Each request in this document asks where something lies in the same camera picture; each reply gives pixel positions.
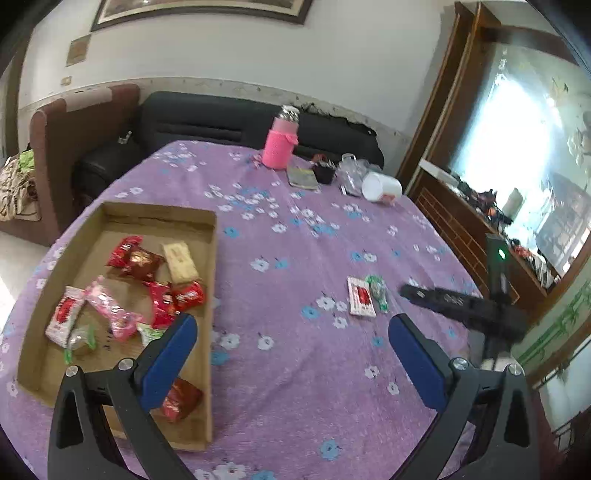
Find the green clear candy packet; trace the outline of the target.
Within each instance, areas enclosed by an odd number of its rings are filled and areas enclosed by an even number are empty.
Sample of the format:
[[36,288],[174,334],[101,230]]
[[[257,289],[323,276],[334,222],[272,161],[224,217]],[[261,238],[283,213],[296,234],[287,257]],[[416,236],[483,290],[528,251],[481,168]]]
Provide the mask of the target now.
[[374,307],[380,313],[387,314],[390,311],[390,304],[386,281],[379,275],[367,275],[365,281],[369,284]]

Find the white green snack packet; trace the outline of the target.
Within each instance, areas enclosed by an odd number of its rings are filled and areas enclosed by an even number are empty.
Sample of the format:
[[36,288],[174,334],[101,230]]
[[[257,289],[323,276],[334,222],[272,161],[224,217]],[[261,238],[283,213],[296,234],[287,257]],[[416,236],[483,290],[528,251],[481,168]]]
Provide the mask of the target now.
[[160,339],[166,331],[166,329],[154,328],[143,322],[136,323],[136,330],[139,333],[143,347],[147,347],[152,341]]

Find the pink snack packet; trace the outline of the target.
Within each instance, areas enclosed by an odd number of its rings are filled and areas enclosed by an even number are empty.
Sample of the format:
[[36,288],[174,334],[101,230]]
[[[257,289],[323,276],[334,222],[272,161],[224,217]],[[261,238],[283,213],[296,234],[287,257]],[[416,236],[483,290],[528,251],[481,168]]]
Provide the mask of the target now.
[[126,341],[137,331],[137,323],[143,316],[122,307],[104,285],[104,277],[98,276],[84,289],[85,301],[89,303],[110,326],[117,341]]

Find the white red snack packet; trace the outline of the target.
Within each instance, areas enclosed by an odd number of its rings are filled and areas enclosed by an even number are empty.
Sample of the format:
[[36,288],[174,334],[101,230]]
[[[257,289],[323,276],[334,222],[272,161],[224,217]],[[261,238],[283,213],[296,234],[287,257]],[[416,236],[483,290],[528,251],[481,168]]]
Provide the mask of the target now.
[[67,286],[45,329],[46,337],[61,348],[66,348],[84,303],[85,291]]

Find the red small snack packet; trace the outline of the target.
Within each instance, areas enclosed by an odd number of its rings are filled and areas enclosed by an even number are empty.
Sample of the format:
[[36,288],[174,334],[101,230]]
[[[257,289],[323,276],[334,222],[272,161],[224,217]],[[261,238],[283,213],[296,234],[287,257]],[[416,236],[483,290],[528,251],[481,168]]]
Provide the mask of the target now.
[[198,281],[173,287],[171,289],[171,294],[175,308],[180,312],[204,305],[206,302],[204,287],[202,287]]

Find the dark red brown snack packet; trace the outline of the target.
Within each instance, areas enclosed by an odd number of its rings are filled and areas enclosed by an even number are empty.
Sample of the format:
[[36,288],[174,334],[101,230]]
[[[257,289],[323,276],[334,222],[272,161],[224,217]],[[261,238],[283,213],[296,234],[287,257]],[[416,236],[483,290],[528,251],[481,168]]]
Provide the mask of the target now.
[[164,262],[163,256],[136,246],[131,249],[120,276],[132,277],[142,282],[153,282],[157,270]]

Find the bright red snack packet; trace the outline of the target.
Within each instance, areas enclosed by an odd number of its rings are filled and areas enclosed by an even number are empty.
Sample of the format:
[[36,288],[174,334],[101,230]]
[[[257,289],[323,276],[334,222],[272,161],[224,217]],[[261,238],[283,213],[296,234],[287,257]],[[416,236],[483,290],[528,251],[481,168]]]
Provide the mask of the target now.
[[142,236],[130,235],[124,237],[111,252],[106,266],[122,269],[127,265],[133,248],[138,247],[143,240]]

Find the beige cracker packet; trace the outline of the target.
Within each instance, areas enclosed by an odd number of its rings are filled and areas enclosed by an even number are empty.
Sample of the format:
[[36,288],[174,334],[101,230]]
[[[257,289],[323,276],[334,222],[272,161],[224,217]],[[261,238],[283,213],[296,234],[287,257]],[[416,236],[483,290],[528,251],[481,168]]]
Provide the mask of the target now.
[[185,284],[199,279],[197,266],[185,242],[163,244],[162,250],[173,284]]

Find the shallow cardboard box tray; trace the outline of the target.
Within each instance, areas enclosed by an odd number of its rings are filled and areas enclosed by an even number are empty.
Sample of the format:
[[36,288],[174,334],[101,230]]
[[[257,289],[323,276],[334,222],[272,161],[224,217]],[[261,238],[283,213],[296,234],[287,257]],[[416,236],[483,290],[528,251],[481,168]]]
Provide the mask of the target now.
[[206,291],[204,305],[191,309],[198,340],[179,376],[204,393],[185,419],[171,424],[155,409],[151,415],[170,445],[178,450],[202,451],[212,441],[211,327],[217,246],[216,215],[212,211],[177,206],[104,202],[82,223],[51,272],[24,335],[18,362],[18,384],[32,396],[53,406],[66,368],[62,348],[45,335],[46,326],[66,287],[85,288],[103,277],[111,296],[126,310],[152,317],[148,289],[131,277],[106,266],[112,250],[126,236],[139,235],[142,246],[159,253],[163,245],[183,241]]

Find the white cup lying down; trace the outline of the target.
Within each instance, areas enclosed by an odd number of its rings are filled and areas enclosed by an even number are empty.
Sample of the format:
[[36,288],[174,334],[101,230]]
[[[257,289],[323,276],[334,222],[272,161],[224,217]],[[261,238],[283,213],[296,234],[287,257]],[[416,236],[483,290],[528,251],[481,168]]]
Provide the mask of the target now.
[[391,204],[403,195],[403,187],[394,177],[371,172],[363,178],[362,195],[373,203]]

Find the wooden window cabinet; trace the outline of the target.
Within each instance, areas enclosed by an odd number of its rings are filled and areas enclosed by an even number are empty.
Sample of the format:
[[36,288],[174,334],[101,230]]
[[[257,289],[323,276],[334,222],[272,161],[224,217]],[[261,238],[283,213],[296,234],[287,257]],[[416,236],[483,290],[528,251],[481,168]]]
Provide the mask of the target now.
[[398,175],[478,289],[490,236],[538,323],[590,256],[590,77],[556,35],[498,5],[444,9],[444,53]]

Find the purple floral tablecloth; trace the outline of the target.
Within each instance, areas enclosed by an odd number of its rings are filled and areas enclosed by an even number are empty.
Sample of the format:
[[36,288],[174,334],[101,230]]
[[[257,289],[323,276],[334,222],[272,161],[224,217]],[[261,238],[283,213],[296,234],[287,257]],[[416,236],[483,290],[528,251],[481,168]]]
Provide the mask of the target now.
[[177,141],[102,201],[214,211],[214,441],[183,459],[199,479],[387,479],[431,424],[388,338],[389,316],[349,314],[346,281],[382,277],[404,312],[451,356],[460,324],[410,304],[403,284],[475,293],[408,198],[391,206],[291,188],[246,148]]

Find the clear plastic bag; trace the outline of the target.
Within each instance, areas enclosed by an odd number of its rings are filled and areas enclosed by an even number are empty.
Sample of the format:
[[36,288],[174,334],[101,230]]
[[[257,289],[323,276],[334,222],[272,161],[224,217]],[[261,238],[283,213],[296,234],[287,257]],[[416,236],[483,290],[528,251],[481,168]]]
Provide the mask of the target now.
[[335,174],[339,186],[346,195],[361,197],[363,180],[370,172],[372,164],[367,159],[358,159],[353,153],[342,154]]

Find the black small pouch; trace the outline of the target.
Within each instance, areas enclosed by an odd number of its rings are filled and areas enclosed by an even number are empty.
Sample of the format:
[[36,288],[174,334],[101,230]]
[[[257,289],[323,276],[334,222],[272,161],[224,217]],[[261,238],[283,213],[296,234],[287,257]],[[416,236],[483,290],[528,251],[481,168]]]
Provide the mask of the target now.
[[311,170],[319,184],[331,185],[335,178],[335,163],[325,154],[315,154],[311,159]]

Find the patterned cloth pile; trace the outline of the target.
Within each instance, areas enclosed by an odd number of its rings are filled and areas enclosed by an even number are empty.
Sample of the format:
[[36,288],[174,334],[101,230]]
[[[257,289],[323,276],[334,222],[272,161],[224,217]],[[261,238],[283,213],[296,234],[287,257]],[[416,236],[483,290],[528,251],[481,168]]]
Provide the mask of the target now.
[[35,184],[34,152],[9,157],[1,168],[1,221],[41,219]]

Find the pink sleeved water bottle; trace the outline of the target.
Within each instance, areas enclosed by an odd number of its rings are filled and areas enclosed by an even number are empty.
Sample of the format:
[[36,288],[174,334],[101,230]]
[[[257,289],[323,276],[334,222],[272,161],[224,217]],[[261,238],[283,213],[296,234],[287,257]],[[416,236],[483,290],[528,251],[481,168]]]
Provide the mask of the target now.
[[294,148],[298,145],[297,131],[300,126],[300,110],[290,105],[281,106],[273,119],[263,147],[263,165],[273,170],[285,170]]

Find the black sofa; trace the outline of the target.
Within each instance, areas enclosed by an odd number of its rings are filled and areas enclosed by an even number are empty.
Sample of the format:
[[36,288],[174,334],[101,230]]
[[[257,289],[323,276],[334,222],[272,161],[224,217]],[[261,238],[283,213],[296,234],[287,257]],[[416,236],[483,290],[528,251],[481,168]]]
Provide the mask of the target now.
[[[315,104],[299,107],[300,127],[294,154],[311,159],[325,155],[332,162],[351,153],[377,167],[385,166],[374,129],[320,112]],[[177,140],[263,148],[267,131],[280,107],[263,102],[211,95],[155,92],[132,114],[112,140],[76,161],[71,177],[74,199],[81,209],[145,158]]]

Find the framed wall painting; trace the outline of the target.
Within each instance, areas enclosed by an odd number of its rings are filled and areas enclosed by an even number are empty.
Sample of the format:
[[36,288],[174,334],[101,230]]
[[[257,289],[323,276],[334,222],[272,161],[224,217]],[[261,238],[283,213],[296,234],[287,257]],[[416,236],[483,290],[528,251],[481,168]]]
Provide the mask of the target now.
[[130,21],[175,14],[242,15],[304,25],[312,3],[312,0],[103,0],[99,4],[91,31]]

